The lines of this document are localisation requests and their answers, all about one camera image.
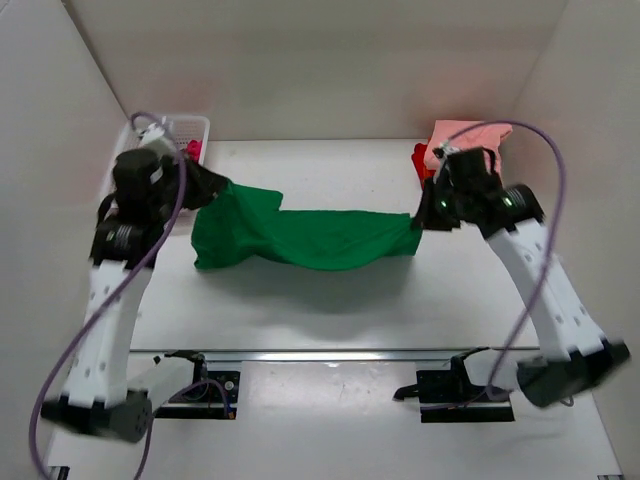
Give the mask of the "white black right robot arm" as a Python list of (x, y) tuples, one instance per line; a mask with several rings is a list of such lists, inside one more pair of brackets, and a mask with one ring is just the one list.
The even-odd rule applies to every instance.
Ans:
[(440, 146), (438, 168), (424, 182), (415, 229), (480, 231), (513, 281), (532, 322), (540, 352), (508, 360), (506, 349), (478, 347), (451, 358), (449, 391), (469, 402), (480, 394), (502, 400), (520, 391), (538, 408), (562, 403), (606, 381), (631, 354), (591, 318), (551, 246), (544, 212), (531, 189), (506, 187), (494, 151)]

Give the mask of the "green t shirt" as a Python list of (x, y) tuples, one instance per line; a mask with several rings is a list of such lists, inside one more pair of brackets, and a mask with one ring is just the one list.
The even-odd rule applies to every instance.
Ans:
[(230, 182), (195, 218), (200, 271), (259, 257), (318, 271), (347, 271), (385, 257), (413, 256), (422, 232), (408, 213), (283, 210), (284, 195)]

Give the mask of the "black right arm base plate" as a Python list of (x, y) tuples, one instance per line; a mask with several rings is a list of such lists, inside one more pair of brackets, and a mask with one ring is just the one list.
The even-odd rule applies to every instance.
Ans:
[(510, 423), (515, 415), (509, 399), (490, 398), (485, 386), (474, 385), (464, 361), (480, 349), (454, 355), (447, 369), (422, 369), (416, 372), (416, 382), (400, 387), (393, 400), (417, 399), (420, 421), (428, 423)]

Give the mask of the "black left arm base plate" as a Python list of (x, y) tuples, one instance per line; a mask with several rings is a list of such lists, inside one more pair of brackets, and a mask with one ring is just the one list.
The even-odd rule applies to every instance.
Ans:
[(159, 408), (156, 417), (172, 420), (235, 420), (241, 367), (239, 363), (207, 365), (212, 383), (191, 388)]

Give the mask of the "red t shirt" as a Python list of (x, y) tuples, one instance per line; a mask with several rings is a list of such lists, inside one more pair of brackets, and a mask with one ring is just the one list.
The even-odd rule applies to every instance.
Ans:
[(425, 143), (417, 143), (414, 146), (411, 160), (416, 170), (421, 187), (424, 187), (424, 183), (427, 179), (434, 176), (436, 171), (431, 169), (426, 162), (428, 145)]

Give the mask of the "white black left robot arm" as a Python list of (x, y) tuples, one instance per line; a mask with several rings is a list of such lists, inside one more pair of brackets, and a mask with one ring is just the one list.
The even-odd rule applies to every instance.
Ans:
[(181, 392), (197, 398), (208, 389), (205, 357), (177, 350), (127, 376), (131, 341), (144, 292), (154, 272), (158, 243), (182, 209), (209, 205), (226, 177), (193, 160), (176, 161), (147, 148), (125, 151), (112, 169), (113, 190), (100, 205), (82, 338), (58, 397), (39, 408), (42, 419), (69, 432), (139, 442), (154, 413)]

